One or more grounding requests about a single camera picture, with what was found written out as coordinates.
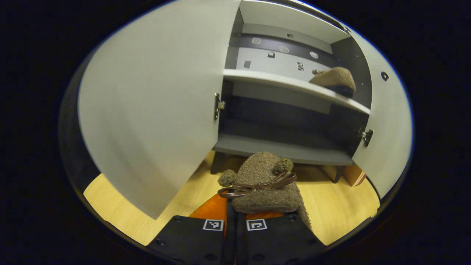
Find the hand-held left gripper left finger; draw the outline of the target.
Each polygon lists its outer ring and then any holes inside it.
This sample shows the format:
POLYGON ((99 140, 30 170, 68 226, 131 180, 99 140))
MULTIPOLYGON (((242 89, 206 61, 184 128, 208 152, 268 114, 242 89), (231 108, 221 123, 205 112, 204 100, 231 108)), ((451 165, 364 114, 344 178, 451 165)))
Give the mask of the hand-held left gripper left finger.
POLYGON ((177 265, 233 265, 235 232, 232 200, 214 195, 189 216, 172 216, 148 248, 177 265))

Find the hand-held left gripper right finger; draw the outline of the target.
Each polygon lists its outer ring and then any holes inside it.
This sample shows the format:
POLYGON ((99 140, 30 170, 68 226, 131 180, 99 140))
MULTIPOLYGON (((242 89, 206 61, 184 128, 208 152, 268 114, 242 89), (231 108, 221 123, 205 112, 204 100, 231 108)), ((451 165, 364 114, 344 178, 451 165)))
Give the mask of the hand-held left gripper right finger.
POLYGON ((297 213, 254 220, 242 213, 236 217, 237 265, 297 265, 326 250, 297 213))

